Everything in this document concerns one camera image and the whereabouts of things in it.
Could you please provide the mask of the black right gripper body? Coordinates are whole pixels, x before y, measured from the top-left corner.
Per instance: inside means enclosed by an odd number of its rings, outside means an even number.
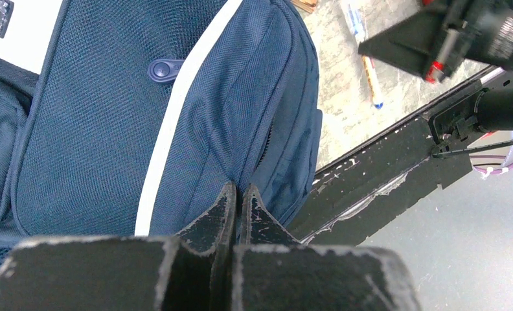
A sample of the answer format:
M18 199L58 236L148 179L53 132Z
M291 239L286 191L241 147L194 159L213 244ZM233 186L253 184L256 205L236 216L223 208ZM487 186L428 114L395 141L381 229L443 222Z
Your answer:
M464 60L513 71L513 1L445 1L447 57L443 72Z

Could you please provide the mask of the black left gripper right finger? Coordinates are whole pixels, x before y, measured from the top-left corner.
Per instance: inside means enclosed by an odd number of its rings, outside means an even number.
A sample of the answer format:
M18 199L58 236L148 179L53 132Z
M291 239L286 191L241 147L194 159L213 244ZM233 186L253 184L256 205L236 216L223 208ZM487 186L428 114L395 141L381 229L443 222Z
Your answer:
M232 310L419 310L412 276L390 249L305 245L266 209L256 186L243 198L233 249Z

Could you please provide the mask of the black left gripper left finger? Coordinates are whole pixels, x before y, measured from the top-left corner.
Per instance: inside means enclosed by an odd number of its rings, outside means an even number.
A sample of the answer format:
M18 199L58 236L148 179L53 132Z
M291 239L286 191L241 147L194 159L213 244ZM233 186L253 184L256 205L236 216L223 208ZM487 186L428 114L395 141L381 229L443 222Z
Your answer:
M236 188L171 236L40 236L0 268L0 310L228 310Z

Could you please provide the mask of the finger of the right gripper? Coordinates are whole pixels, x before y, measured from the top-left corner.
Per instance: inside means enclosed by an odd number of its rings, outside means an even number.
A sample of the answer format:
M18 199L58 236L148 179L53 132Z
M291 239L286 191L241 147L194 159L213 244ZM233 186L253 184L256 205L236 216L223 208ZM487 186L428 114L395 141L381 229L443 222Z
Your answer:
M359 45L358 53L427 82L440 82L459 39L459 28L447 24L446 17L442 8L422 9L366 39Z

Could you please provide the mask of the navy blue student backpack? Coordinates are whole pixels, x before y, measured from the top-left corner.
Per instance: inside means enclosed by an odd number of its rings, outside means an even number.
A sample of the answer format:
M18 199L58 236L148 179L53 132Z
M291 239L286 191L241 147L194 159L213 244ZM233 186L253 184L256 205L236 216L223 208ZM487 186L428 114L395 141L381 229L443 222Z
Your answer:
M63 1L42 70L0 59L0 267L38 235L171 235L229 181L289 224L319 64L290 1Z

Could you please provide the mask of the white blue pen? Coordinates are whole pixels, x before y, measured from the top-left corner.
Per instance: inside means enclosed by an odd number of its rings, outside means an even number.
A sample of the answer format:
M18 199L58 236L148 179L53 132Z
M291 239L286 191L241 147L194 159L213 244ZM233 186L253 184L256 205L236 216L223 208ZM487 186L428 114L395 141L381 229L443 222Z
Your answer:
M351 35L354 37L357 45L360 45L367 39L367 32L359 8L353 1L340 1L340 6ZM361 60L369 85L371 102L376 109L381 109L384 104L384 99L374 63L370 57L364 55L361 55Z

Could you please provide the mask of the brown wooden base board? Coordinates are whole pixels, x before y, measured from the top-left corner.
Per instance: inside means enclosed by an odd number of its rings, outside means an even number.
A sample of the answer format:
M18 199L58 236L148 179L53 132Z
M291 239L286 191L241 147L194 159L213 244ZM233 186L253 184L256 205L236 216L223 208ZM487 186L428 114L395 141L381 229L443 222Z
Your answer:
M317 8L318 0L291 0L291 2L307 13L313 13Z

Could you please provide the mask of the black front rail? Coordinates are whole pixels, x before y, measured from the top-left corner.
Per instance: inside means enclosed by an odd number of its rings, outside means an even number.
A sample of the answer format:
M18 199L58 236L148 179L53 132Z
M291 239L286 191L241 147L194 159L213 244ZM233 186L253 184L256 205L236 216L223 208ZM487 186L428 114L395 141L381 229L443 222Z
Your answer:
M513 87L513 72L488 67L315 176L310 195L288 231L303 243L359 244L436 189L472 171L467 155L435 159L432 123L480 91Z

